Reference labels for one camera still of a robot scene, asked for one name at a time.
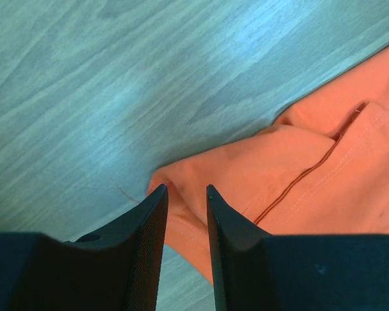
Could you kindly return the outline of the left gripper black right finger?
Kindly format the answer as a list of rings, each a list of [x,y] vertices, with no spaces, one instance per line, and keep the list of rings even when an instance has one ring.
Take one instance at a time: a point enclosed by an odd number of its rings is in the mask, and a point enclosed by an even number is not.
[[[269,234],[207,186],[207,227],[217,310],[278,310],[268,256],[260,243]]]

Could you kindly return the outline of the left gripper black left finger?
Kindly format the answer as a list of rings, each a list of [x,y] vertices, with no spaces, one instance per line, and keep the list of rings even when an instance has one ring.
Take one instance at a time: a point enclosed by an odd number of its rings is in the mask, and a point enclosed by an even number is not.
[[[168,190],[74,242],[38,236],[16,293],[16,310],[154,310]]]

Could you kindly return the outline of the orange t-shirt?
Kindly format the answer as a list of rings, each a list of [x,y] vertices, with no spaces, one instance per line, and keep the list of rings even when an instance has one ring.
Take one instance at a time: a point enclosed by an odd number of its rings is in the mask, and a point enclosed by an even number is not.
[[[389,234],[389,46],[253,137],[158,169],[160,184],[166,245],[209,281],[208,185],[275,235]]]

